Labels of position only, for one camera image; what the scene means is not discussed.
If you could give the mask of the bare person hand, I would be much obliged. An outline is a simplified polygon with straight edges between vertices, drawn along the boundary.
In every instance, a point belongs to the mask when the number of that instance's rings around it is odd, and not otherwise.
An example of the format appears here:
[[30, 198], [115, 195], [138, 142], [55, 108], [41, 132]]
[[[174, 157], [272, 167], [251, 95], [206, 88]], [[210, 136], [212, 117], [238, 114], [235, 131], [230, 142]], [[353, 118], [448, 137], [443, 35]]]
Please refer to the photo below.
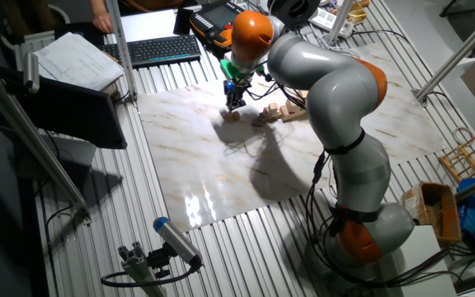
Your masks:
[[94, 18], [92, 24], [102, 33], [110, 34], [113, 31], [111, 16], [107, 11], [99, 11], [93, 13]]

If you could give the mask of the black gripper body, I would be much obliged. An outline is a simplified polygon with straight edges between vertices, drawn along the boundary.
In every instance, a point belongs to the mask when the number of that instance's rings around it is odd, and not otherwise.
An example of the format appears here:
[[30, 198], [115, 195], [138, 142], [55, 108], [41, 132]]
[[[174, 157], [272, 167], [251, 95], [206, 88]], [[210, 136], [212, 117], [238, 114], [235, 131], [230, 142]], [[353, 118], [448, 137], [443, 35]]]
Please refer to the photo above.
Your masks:
[[243, 103], [243, 93], [248, 89], [248, 83], [225, 80], [223, 89], [227, 103]]

